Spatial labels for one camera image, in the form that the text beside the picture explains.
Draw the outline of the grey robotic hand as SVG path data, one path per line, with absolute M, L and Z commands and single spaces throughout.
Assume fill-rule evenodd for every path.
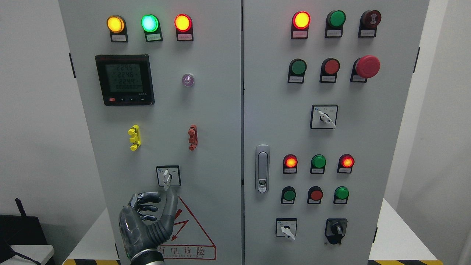
M 159 203 L 161 201 L 158 192 L 134 194 L 128 206 L 121 210 L 119 228 L 124 249 L 130 260 L 140 251 L 151 248 L 157 249 L 172 235 L 178 196 L 173 187 L 168 188 L 165 195 L 166 205 L 159 220 L 153 215 L 141 214 L 142 211 L 146 210 L 157 211 L 157 207 L 149 203 Z

